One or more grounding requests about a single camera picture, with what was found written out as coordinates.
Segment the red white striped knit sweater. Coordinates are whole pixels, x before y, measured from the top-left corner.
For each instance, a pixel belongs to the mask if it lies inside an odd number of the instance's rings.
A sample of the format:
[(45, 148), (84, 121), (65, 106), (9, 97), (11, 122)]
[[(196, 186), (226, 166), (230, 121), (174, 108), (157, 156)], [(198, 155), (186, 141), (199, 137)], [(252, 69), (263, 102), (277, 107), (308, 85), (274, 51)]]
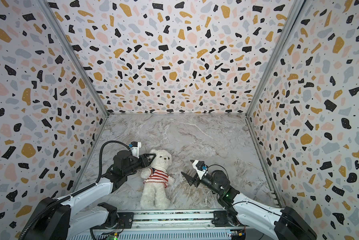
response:
[(169, 185), (169, 175), (161, 170), (157, 170), (155, 168), (149, 168), (147, 169), (147, 171), (145, 171), (145, 173), (147, 173), (146, 177), (144, 178), (144, 184), (146, 183), (160, 183), (163, 184), (165, 186), (165, 188), (168, 187)]

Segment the white plush teddy bear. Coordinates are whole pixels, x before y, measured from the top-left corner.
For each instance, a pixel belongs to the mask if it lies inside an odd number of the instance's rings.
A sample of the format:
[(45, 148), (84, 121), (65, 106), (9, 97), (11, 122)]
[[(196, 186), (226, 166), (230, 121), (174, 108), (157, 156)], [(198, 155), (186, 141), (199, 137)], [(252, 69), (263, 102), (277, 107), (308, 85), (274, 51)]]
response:
[(150, 210), (157, 208), (166, 210), (171, 201), (167, 197), (166, 188), (174, 183), (174, 178), (168, 174), (168, 168), (172, 165), (172, 155), (165, 150), (151, 150), (156, 157), (151, 165), (141, 171), (144, 179), (144, 189), (140, 200), (141, 208)]

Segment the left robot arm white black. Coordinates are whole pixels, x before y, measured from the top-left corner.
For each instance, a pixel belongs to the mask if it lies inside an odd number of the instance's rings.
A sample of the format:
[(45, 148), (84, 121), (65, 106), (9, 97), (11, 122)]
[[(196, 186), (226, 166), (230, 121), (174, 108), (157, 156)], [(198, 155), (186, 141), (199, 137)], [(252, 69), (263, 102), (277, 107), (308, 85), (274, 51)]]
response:
[(121, 187), (128, 176), (147, 168), (156, 154), (133, 156), (124, 150), (114, 156), (114, 164), (94, 182), (72, 194), (53, 199), (47, 197), (39, 202), (26, 223), (21, 240), (68, 240), (93, 227), (118, 227), (121, 224), (116, 207), (100, 203), (88, 211), (83, 208), (107, 196)]

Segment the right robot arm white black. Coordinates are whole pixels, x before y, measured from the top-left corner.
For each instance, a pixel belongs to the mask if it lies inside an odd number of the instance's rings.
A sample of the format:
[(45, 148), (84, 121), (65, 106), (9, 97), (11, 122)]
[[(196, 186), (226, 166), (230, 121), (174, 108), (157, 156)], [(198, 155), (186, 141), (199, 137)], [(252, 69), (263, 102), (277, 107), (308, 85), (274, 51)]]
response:
[(217, 202), (234, 226), (250, 226), (273, 240), (317, 239), (315, 231), (293, 208), (274, 208), (250, 199), (230, 185), (223, 171), (216, 170), (202, 178), (198, 174), (181, 174), (190, 186), (204, 185), (217, 194)]

